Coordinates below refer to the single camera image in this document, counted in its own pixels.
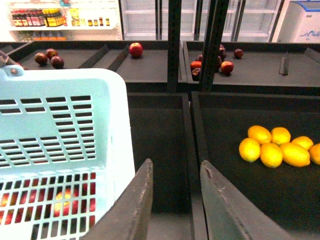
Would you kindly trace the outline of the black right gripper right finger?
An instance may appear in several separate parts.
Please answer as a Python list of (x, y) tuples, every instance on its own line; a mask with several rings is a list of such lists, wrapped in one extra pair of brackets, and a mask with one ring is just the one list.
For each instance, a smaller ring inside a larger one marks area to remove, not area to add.
[(260, 211), (209, 161), (199, 170), (210, 240), (292, 240), (293, 236)]

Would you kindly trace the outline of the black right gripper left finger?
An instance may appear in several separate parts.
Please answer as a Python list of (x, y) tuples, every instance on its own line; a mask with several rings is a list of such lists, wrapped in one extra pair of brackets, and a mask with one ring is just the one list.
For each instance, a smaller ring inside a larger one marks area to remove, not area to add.
[(147, 158), (110, 210), (82, 240), (145, 240), (153, 204), (153, 162)]

